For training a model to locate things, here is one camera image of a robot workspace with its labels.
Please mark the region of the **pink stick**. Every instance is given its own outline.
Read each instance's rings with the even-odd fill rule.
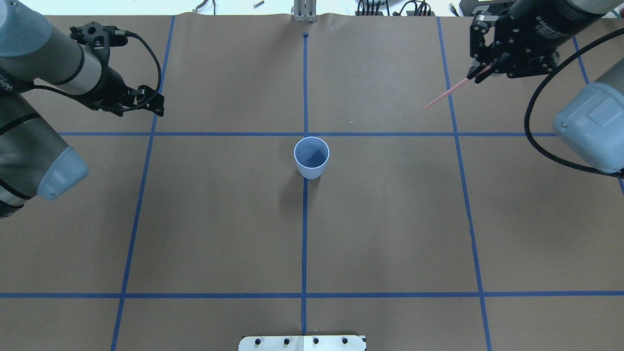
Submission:
[[[482,73],[484,73],[485,71],[490,69],[490,67],[492,67],[491,64],[487,65],[487,67],[484,68],[483,71],[480,71],[479,74],[476,75],[476,77],[479,77]],[[459,83],[457,83],[454,86],[452,86],[449,90],[445,91],[444,93],[442,93],[442,95],[438,96],[435,100],[433,100],[427,106],[425,106],[425,110],[430,108],[431,106],[437,104],[440,100],[442,100],[443,98],[447,97],[452,92],[458,90],[459,88],[461,88],[464,84],[468,83],[469,81],[470,81],[470,79],[463,78]]]

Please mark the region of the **white cup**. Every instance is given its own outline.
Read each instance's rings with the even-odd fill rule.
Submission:
[[[306,179],[321,176],[329,161],[329,146],[317,137],[305,137],[295,145],[295,162],[299,173]]]

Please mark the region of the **blue joint cap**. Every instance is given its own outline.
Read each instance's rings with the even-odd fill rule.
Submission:
[[[85,179],[87,175],[89,175],[89,167],[74,148],[69,146],[54,160],[41,179],[37,195],[45,200],[54,200]]]
[[[52,36],[47,19],[18,0],[0,0],[0,57],[39,50]]]

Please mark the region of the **small metal object on floor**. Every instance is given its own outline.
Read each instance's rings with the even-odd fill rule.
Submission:
[[[365,351],[366,337],[358,335],[244,337],[238,351]]]

